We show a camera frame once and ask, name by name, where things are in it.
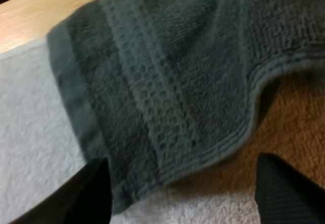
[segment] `dark green towel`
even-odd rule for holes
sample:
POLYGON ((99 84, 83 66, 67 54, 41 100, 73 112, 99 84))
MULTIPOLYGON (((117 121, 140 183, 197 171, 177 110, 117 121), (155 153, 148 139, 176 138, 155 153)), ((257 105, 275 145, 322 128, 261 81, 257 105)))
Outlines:
POLYGON ((324 11, 325 0, 97 0, 55 27, 53 71, 85 158, 109 159, 113 213, 242 147, 269 82, 325 67, 324 11))

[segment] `wooden surface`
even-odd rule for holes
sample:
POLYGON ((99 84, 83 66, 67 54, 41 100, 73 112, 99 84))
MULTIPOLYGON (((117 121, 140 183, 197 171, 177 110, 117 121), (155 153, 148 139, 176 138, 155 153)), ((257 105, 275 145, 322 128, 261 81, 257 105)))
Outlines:
POLYGON ((43 37, 91 0, 10 0, 0 5, 0 53, 43 37))

